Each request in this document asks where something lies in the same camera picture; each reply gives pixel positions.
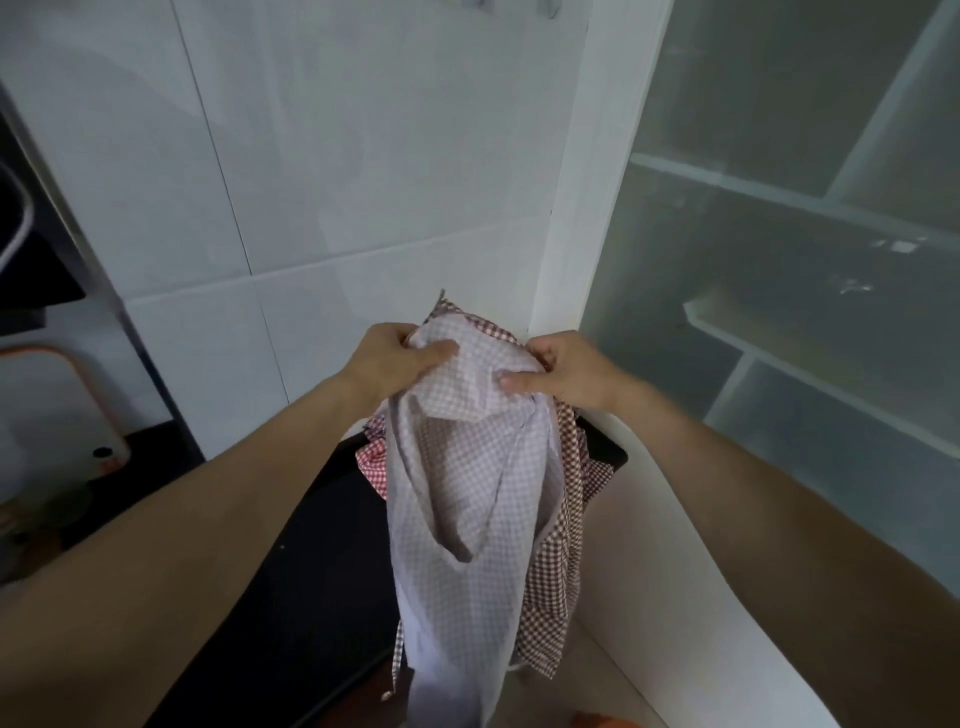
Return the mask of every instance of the hand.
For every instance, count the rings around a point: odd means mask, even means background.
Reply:
[[[374,324],[338,374],[353,387],[368,414],[460,349],[457,342],[449,340],[436,341],[423,349],[407,349],[403,342],[416,329],[415,324]]]
[[[540,360],[545,374],[514,372],[500,379],[510,394],[543,392],[575,407],[612,412],[630,375],[587,343],[576,331],[538,336],[527,349]]]

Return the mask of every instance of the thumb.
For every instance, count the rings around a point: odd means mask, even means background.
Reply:
[[[433,369],[443,364],[446,360],[452,359],[460,350],[460,345],[452,339],[435,341],[422,349],[414,349],[417,366],[423,372],[427,369]]]
[[[500,387],[510,395],[522,395],[529,392],[553,394],[553,378],[542,372],[509,372],[500,378]]]

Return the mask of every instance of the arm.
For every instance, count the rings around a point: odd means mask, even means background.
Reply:
[[[28,579],[0,614],[0,723],[142,725],[343,433],[456,352],[404,349],[414,328],[372,327],[341,373]]]
[[[504,377],[605,409],[643,442],[733,592],[845,728],[955,725],[960,605],[822,498],[688,417],[579,334],[533,339]]]

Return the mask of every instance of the tile grout line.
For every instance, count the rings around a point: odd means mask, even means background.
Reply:
[[[217,150],[217,140],[213,138],[213,129],[210,126],[210,118],[206,114],[204,96],[200,92],[200,82],[197,81],[197,72],[193,68],[193,61],[190,58],[190,50],[186,45],[186,36],[183,34],[183,26],[180,23],[180,15],[177,13],[177,4],[175,0],[170,0],[170,10],[173,12],[174,21],[177,23],[177,32],[180,34],[180,44],[183,46],[183,54],[186,56],[187,67],[190,69],[190,78],[193,79],[193,87],[197,92],[197,100],[200,102],[200,112],[204,115],[206,133],[210,137],[210,146],[213,148],[213,158],[217,160],[217,168],[220,170],[220,179],[224,183],[224,193],[227,195],[227,202],[230,205],[230,214],[233,216],[233,225],[236,227],[237,237],[240,239],[240,247],[243,250],[243,257],[247,261],[247,271],[250,273],[250,277],[253,278],[253,266],[250,263],[250,254],[247,252],[247,243],[244,241],[243,232],[240,230],[240,221],[237,219],[236,207],[233,205],[233,197],[230,195],[230,188],[227,184],[227,173],[224,172],[224,165],[220,161],[220,152]],[[256,297],[256,306],[260,309],[260,320],[263,322],[263,328],[267,332],[267,341],[270,343],[270,353],[274,356],[274,366],[276,366],[276,375],[280,379],[280,386],[283,387],[283,397],[287,400],[287,404],[289,404],[290,392],[287,390],[287,382],[283,378],[283,370],[280,369],[280,360],[276,355],[274,338],[270,334],[270,327],[267,325],[267,314],[263,310],[263,304],[260,302],[260,294],[256,290],[256,285],[253,287],[253,294]]]
[[[233,206],[233,198],[230,197],[230,188],[227,185],[227,175],[224,173],[224,165],[220,161],[220,153],[217,151],[217,142],[213,138],[213,129],[210,127],[210,119],[206,115],[206,106],[204,106],[204,97],[200,92],[200,84],[197,82],[197,73],[193,69],[193,61],[190,59],[190,50],[186,47],[186,37],[183,35],[183,26],[180,24],[180,15],[177,13],[177,3],[170,0],[170,10],[174,14],[174,22],[177,23],[177,32],[180,34],[180,44],[183,46],[183,54],[186,56],[186,64],[190,69],[190,78],[193,80],[193,88],[197,92],[197,101],[200,102],[200,113],[204,116],[206,125],[206,134],[210,137],[210,147],[213,149],[213,158],[217,161],[217,169],[220,170],[220,179],[224,183],[224,192],[227,195],[227,202],[230,205],[230,214],[233,216],[233,226],[236,227],[237,237],[240,239],[240,247],[243,249],[243,257],[247,261],[247,270],[253,275],[253,267],[250,265],[250,256],[247,254],[247,244],[243,239],[243,232],[240,231],[240,221],[237,220],[236,208]]]
[[[296,273],[297,271],[313,270],[315,268],[323,268],[327,265],[333,265],[340,262],[348,262],[353,260],[360,260],[366,257],[374,257],[376,255],[386,254],[386,253],[401,253],[403,251],[416,250],[418,248],[428,248],[432,245],[439,245],[441,243],[456,243],[456,238],[471,232],[483,231],[486,229],[492,228],[501,228],[504,226],[514,226],[522,225],[531,220],[538,218],[544,218],[548,220],[548,216],[544,215],[525,215],[523,217],[517,218],[515,220],[508,220],[501,223],[489,223],[488,225],[479,225],[475,228],[466,228],[464,230],[455,231],[448,233],[446,235],[438,235],[435,237],[424,238],[422,240],[410,240],[403,243],[396,243],[394,245],[382,246],[379,248],[369,248],[362,251],[351,251],[349,253],[341,253],[337,255],[330,255],[325,257],[322,260],[311,260],[305,263],[298,263],[296,265],[288,265],[280,268],[274,268],[269,271],[261,271],[259,273],[251,273],[249,276],[227,276],[221,279],[209,280],[202,283],[193,283],[190,285],[185,285],[179,288],[174,288],[169,291],[158,291],[157,293],[147,293],[140,296],[130,296],[125,298],[126,303],[133,305],[139,305],[143,303],[154,303],[157,301],[163,301],[169,298],[175,298],[181,294],[190,294],[190,293],[203,293],[205,291],[217,290],[218,288],[223,288],[234,283],[243,282],[245,280],[253,280],[254,282],[259,280],[269,280],[276,278],[278,276],[283,276],[288,273]]]

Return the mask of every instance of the clothing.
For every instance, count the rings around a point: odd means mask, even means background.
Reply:
[[[479,728],[514,650],[535,538],[564,488],[554,403],[508,395],[510,371],[541,371],[463,314],[417,329],[460,353],[388,400],[387,521],[407,662],[411,728]]]
[[[427,322],[446,314],[463,315],[492,339],[518,347],[516,338],[503,328],[472,314],[441,297]],[[580,555],[583,512],[587,503],[609,482],[613,469],[591,460],[586,433],[575,424],[573,409],[554,400],[556,428],[560,439],[562,487],[545,489],[537,516],[537,542],[529,564],[516,631],[515,660],[553,677],[563,656],[567,627],[580,591]],[[382,415],[371,418],[365,431],[370,443],[356,453],[357,465],[382,497],[388,495],[387,441]],[[400,667],[403,625],[397,630],[395,673]]]

